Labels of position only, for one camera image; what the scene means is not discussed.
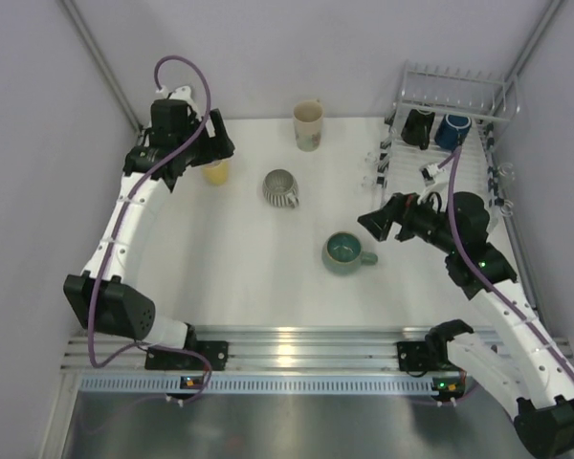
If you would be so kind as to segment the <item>teal green mug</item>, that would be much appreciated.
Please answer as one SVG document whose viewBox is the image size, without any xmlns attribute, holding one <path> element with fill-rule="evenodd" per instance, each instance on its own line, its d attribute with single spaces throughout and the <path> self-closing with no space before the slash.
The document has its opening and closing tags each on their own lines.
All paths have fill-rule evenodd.
<svg viewBox="0 0 574 459">
<path fill-rule="evenodd" d="M 332 234 L 321 250 L 324 267 L 337 275 L 351 275 L 363 266 L 375 266 L 378 255 L 363 249 L 360 239 L 351 232 Z"/>
</svg>

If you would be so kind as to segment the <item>black mug cream inside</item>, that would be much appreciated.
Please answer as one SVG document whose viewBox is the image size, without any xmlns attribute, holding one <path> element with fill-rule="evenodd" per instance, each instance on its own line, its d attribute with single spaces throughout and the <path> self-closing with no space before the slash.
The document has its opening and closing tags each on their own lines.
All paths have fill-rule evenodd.
<svg viewBox="0 0 574 459">
<path fill-rule="evenodd" d="M 429 148 L 435 113 L 430 110 L 411 109 L 401 132 L 402 140 L 420 150 Z"/>
</svg>

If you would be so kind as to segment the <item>dark blue mug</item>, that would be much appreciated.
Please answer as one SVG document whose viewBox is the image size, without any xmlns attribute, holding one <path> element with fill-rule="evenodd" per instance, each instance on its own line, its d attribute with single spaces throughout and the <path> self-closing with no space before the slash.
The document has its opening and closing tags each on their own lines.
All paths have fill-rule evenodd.
<svg viewBox="0 0 574 459">
<path fill-rule="evenodd" d="M 467 138 L 472 119 L 458 115 L 445 115 L 434 136 L 435 143 L 443 150 L 453 152 Z"/>
</svg>

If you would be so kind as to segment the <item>grey striped mug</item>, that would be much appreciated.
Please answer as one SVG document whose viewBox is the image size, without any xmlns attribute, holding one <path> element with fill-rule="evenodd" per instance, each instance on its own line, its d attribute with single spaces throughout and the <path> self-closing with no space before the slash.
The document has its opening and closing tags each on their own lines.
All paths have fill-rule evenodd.
<svg viewBox="0 0 574 459">
<path fill-rule="evenodd" d="M 270 171 L 262 182 L 265 200 L 275 208 L 297 208 L 299 206 L 298 182 L 285 169 Z"/>
</svg>

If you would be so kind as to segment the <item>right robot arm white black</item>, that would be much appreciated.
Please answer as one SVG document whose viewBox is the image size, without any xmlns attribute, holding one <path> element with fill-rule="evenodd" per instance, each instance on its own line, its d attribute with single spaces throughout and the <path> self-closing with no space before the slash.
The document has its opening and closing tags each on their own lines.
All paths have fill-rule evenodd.
<svg viewBox="0 0 574 459">
<path fill-rule="evenodd" d="M 444 211 L 416 193 L 395 193 L 358 219 L 379 242 L 397 224 L 396 240 L 418 237 L 445 253 L 450 279 L 492 324 L 511 358 L 502 358 L 472 326 L 454 319 L 426 334 L 430 362 L 468 373 L 502 406 L 528 452 L 553 458 L 574 449 L 574 366 L 542 326 L 516 271 L 488 242 L 489 221 L 483 200 L 464 191 Z"/>
</svg>

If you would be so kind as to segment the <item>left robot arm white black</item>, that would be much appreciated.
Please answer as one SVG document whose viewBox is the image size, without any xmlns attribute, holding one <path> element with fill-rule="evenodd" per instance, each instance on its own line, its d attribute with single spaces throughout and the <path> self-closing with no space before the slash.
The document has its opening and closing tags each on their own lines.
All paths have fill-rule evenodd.
<svg viewBox="0 0 574 459">
<path fill-rule="evenodd" d="M 187 168 L 232 157 L 235 146 L 218 109 L 208 117 L 192 101 L 161 98 L 150 108 L 145 141 L 126 155 L 115 207 L 98 247 L 63 291 L 87 331 L 166 347 L 176 367 L 198 360 L 190 324 L 162 315 L 141 293 L 138 277 L 149 233 L 167 197 Z"/>
</svg>

